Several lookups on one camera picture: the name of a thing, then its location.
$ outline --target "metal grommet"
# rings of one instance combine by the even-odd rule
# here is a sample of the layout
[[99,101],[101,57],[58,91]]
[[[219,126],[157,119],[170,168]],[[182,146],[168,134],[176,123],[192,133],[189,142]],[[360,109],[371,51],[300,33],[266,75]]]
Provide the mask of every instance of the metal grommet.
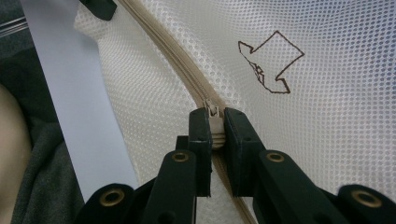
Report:
[[104,207],[111,207],[122,202],[124,197],[122,189],[110,189],[100,196],[99,202]]
[[172,155],[172,159],[174,161],[187,161],[189,159],[189,155],[184,152],[177,152]]
[[285,158],[282,155],[280,155],[279,153],[276,153],[276,152],[268,153],[267,159],[269,161],[274,161],[274,162],[282,162],[285,160]]
[[353,190],[351,194],[353,199],[367,207],[377,208],[382,206],[381,200],[365,190]]

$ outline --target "zipper pull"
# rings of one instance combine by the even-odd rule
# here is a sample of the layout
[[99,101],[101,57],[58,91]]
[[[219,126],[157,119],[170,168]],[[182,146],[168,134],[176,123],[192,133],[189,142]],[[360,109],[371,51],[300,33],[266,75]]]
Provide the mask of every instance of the zipper pull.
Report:
[[219,107],[215,105],[210,99],[205,99],[204,105],[209,115],[209,126],[213,140],[212,149],[221,149],[225,144],[225,132],[224,121],[220,117]]

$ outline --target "zipper teeth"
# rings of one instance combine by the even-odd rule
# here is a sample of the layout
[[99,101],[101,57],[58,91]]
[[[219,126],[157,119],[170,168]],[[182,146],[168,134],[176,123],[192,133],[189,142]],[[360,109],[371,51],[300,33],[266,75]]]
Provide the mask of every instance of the zipper teeth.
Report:
[[[205,99],[210,98],[210,94],[205,90],[205,87],[202,85],[200,80],[195,77],[193,72],[190,70],[190,68],[181,60],[175,51],[167,46],[165,44],[165,41],[163,40],[162,36],[154,29],[149,22],[145,20],[145,18],[139,13],[139,11],[145,11],[144,8],[140,8],[141,10],[136,9],[137,6],[135,6],[136,2],[134,0],[120,0],[120,2],[132,13],[134,18],[137,20],[137,22],[142,26],[142,28],[148,33],[148,35],[151,37],[151,39],[154,41],[155,44],[160,45],[160,50],[163,52],[163,54],[168,57],[171,57],[173,60],[168,61],[171,63],[171,65],[177,67],[182,74],[177,73],[178,75],[182,75],[187,81],[190,83],[190,86],[193,87],[195,92],[199,95],[199,98],[201,98],[201,102],[203,102]],[[220,104],[219,105],[221,110],[224,110],[225,104]],[[225,166],[225,160],[222,158],[221,154],[218,152],[213,152],[213,164],[215,165],[219,178],[221,179],[221,182],[223,183],[224,187],[227,189],[228,194],[230,195],[237,211],[239,212],[240,217],[243,219],[244,223],[246,224],[255,224],[256,219],[251,215],[251,213],[248,210],[247,205],[245,202],[242,200],[242,198],[235,198],[233,197],[233,191],[231,189],[230,185],[230,180],[227,176],[227,168]]]

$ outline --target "white mesh fabric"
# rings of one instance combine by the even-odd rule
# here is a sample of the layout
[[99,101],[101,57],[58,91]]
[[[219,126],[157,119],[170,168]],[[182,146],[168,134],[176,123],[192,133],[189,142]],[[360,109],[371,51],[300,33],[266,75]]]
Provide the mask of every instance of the white mesh fabric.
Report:
[[[112,21],[96,19],[81,5],[75,27],[98,43],[106,89],[140,185],[158,174],[163,156],[188,134],[196,108],[170,64],[122,8]],[[212,173],[211,198],[198,198],[197,223],[241,223],[238,212]]]
[[[358,183],[396,200],[394,1],[142,3],[267,148],[290,154],[333,193]],[[264,88],[238,48],[257,48],[276,31],[287,40],[276,35],[252,58],[273,77],[300,49],[281,75],[290,93]]]

